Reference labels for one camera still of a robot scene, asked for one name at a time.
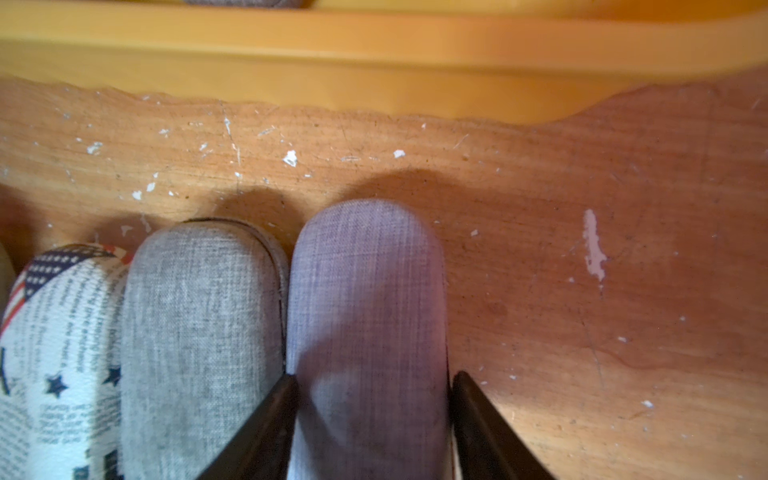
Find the grey fabric glasses case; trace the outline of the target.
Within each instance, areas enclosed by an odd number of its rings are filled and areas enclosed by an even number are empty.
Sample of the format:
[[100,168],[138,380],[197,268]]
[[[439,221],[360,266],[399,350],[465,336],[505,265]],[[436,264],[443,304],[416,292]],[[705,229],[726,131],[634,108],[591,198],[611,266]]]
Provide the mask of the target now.
[[266,9],[295,9],[301,8],[305,0],[183,0],[190,5],[237,7],[237,8],[266,8]]

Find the lilac fabric glasses case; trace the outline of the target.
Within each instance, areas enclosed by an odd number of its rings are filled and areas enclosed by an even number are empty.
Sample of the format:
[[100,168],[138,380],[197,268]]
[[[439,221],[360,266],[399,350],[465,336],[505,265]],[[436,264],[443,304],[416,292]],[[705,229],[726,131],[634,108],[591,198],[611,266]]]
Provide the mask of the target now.
[[352,200],[302,229],[287,371],[300,402],[292,479],[447,479],[444,256],[408,208]]

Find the yellow plastic storage tray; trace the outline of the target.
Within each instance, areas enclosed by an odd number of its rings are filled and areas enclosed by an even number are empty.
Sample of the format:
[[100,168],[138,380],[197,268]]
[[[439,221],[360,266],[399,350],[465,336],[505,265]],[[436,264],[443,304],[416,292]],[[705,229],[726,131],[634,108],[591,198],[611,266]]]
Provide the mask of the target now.
[[1,73],[134,94],[535,124],[767,61],[763,1],[5,1]]

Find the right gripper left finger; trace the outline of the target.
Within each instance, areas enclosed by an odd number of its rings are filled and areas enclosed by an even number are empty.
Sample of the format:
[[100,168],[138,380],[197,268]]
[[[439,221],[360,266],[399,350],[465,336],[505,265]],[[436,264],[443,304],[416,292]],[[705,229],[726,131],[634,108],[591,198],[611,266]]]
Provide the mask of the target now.
[[198,479],[285,479],[298,405],[298,382],[283,374]]

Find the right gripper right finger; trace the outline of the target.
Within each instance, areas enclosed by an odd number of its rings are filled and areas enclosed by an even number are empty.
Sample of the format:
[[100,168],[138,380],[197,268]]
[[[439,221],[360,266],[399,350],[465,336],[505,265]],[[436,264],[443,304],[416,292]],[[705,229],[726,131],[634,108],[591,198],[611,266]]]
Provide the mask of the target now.
[[465,371],[453,378],[449,406],[464,479],[554,479]]

